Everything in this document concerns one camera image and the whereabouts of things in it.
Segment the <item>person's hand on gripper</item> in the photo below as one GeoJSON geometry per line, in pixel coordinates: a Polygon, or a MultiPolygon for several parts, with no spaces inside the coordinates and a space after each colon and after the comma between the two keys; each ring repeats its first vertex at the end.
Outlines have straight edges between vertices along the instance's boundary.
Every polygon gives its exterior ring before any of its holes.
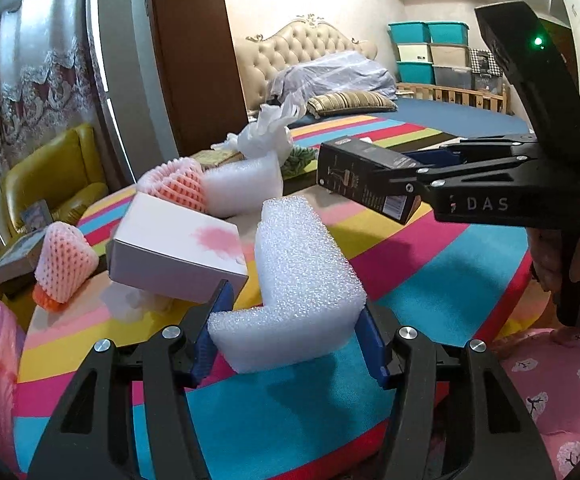
{"type": "Polygon", "coordinates": [[[538,281],[546,292],[559,292],[562,286],[563,269],[573,283],[580,282],[580,239],[578,240],[571,263],[564,263],[562,252],[562,233],[555,230],[526,230],[532,264],[538,281]]]}

